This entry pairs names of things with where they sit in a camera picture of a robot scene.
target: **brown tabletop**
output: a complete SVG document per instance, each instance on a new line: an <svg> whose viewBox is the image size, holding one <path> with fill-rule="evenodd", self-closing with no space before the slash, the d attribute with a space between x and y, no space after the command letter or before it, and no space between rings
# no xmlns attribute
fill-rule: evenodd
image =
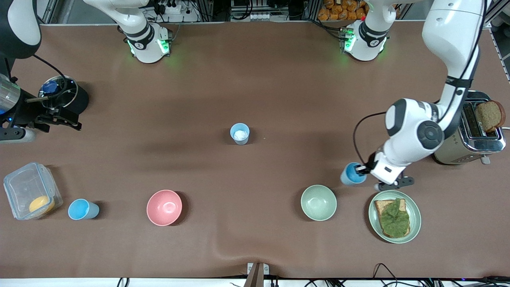
<svg viewBox="0 0 510 287"><path fill-rule="evenodd" d="M38 55L91 95L81 132L51 127L35 142L0 147L0 176L36 161L55 176L64 204L40 220L12 217L0 196L1 277L211 277L239 275L262 261L283 277L370 277L384 262L398 277L482 277L510 270L507 151L445 167L412 164L405 188L420 208L418 236L403 245L369 227L373 177L340 184L357 161L354 124L402 97L439 98L446 68L423 44L421 22L392 27L383 53L357 62L311 23L183 26L172 55L142 64L108 27L43 27ZM508 81L490 33L480 40L473 89L510 107ZM36 93L55 72L17 60L13 75ZM247 123L236 146L230 126ZM387 134L382 116L359 130L365 158ZM299 207L324 184L338 199L325 222ZM145 207L161 189L185 209L158 227ZM72 221L77 198L99 201L97 220Z"/></svg>

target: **toaster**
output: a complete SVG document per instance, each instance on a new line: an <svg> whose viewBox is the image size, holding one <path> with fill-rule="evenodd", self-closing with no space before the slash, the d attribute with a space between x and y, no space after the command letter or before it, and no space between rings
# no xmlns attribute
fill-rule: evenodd
<svg viewBox="0 0 510 287"><path fill-rule="evenodd" d="M464 164L480 159L483 164L489 164L488 156L505 148L501 128L485 132L476 119L476 106L489 100L489 96L483 92L468 91L457 131L445 139L434 153L436 161L441 164Z"/></svg>

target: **bowl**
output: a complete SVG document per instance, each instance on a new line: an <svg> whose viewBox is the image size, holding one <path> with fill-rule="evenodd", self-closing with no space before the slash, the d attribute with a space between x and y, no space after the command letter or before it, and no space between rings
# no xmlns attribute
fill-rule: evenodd
<svg viewBox="0 0 510 287"><path fill-rule="evenodd" d="M147 216L158 226L174 223L183 211L183 203L177 193L171 190L160 190L147 203Z"/></svg>
<svg viewBox="0 0 510 287"><path fill-rule="evenodd" d="M337 211L337 198L331 189L324 185L312 185L301 195L301 208L304 214L315 221L330 219Z"/></svg>
<svg viewBox="0 0 510 287"><path fill-rule="evenodd" d="M379 222L379 215L377 214L377 209L375 208L374 202L376 200L394 200L397 198L405 199L405 211L409 214L409 234L401 238L391 238L383 233L383 229ZM421 214L420 210L416 203L406 194L396 191L396 190L387 190L384 192L379 192L368 206L368 219L370 221L370 225L374 231L379 235L382 239L387 242L403 244L413 240L420 232L421 228Z"/></svg>

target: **metal cylinder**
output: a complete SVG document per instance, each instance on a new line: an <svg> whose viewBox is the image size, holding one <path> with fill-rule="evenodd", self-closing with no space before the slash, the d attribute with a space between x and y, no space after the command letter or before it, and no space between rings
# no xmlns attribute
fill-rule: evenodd
<svg viewBox="0 0 510 287"><path fill-rule="evenodd" d="M4 114L16 105L21 89L9 79L0 74L0 114Z"/></svg>

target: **bread slice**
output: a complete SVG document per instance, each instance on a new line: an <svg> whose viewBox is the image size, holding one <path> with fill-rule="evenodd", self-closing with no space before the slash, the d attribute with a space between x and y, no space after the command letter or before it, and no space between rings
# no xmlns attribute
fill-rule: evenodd
<svg viewBox="0 0 510 287"><path fill-rule="evenodd" d="M481 103L475 110L476 119L481 123L485 132L493 132L505 123L505 110L496 101Z"/></svg>
<svg viewBox="0 0 510 287"><path fill-rule="evenodd" d="M395 202L395 200L393 199L393 200L376 200L376 201L374 201L375 209L377 209L377 214L379 215L379 223L381 220L381 215L382 215L383 211L386 209L386 206L392 202ZM405 210L405 199L400 199L400 206L398 207L398 209L401 211L406 211ZM411 228L408 227L407 232L404 234L404 236L408 235L410 230L411 230ZM384 232L384 230L382 232L387 237L393 238L392 236L389 236L388 234L386 234Z"/></svg>

